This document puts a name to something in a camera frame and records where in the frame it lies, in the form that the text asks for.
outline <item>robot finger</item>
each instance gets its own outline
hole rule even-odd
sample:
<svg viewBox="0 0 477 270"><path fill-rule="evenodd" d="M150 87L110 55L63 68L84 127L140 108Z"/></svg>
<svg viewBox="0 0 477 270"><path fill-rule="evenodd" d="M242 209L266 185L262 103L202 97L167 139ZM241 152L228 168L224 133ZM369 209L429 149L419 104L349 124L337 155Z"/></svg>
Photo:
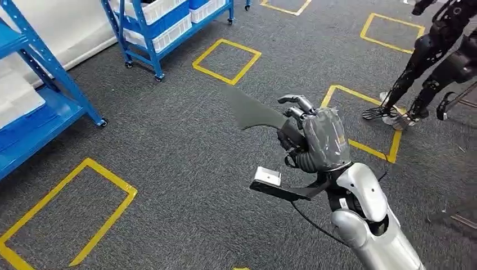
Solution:
<svg viewBox="0 0 477 270"><path fill-rule="evenodd" d="M281 130L277 130L277 138L280 141L281 147L285 149L286 151L290 151L294 148L296 148L296 145L294 145L290 139L283 133Z"/></svg>
<svg viewBox="0 0 477 270"><path fill-rule="evenodd" d="M284 116L286 117L293 117L296 120L296 124L298 125L298 129L303 129L302 126L302 121L305 117L305 112L302 111L300 108L297 108L295 106L290 107L286 109L286 111L283 113Z"/></svg>
<svg viewBox="0 0 477 270"><path fill-rule="evenodd" d="M285 102L293 102L297 103L300 108L306 114L313 114L314 113L314 106L305 96L298 95L298 94L286 94L283 97L278 99L278 103L284 104Z"/></svg>

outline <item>white wall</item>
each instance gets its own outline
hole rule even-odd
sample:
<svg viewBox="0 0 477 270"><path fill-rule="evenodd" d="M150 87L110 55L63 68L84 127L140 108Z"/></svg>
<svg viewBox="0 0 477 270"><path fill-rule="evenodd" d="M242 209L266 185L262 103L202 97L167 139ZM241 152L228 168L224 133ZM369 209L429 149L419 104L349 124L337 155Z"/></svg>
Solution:
<svg viewBox="0 0 477 270"><path fill-rule="evenodd" d="M13 2L66 69L116 42L100 0ZM14 25L2 8L0 17L10 26ZM40 84L38 77L16 53L0 60L0 69L5 67L20 72L35 86Z"/></svg>

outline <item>white shoe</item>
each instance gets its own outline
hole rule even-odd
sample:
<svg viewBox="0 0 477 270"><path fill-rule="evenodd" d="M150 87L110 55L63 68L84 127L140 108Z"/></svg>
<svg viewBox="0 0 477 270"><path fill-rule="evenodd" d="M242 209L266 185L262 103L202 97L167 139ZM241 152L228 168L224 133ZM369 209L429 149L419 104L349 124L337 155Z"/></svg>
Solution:
<svg viewBox="0 0 477 270"><path fill-rule="evenodd" d="M389 101L389 96L388 92L381 92L379 94L379 99L382 102L382 106L385 106L386 103ZM416 124L415 121L413 121L407 113L402 114L403 110L398 109L395 105L394 108L396 109L396 112L398 113L397 116L395 117L389 117L389 116L384 116L381 118L381 120L387 124L387 125L392 125L393 128L397 131L402 131L406 129L407 127L413 126Z"/></svg>

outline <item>gray foam piece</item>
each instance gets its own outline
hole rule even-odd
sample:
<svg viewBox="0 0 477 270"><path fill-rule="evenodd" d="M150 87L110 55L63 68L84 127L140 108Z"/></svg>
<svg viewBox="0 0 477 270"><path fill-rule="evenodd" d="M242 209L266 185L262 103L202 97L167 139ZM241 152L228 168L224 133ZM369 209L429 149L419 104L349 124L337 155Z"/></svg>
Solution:
<svg viewBox="0 0 477 270"><path fill-rule="evenodd" d="M242 130L256 125L266 125L281 129L287 119L274 109L247 96L244 92L230 86L224 87L227 101L233 111L238 127Z"/></svg>

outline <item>caster wheel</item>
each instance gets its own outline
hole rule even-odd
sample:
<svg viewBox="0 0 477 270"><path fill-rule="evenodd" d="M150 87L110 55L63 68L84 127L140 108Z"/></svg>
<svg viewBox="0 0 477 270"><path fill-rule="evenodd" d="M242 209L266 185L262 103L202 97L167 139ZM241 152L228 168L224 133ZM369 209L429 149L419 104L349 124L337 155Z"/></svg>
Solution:
<svg viewBox="0 0 477 270"><path fill-rule="evenodd" d="M103 118L103 121L104 121L104 122L101 124L101 127L107 126L107 124L108 124L107 119L106 119L106 118Z"/></svg>

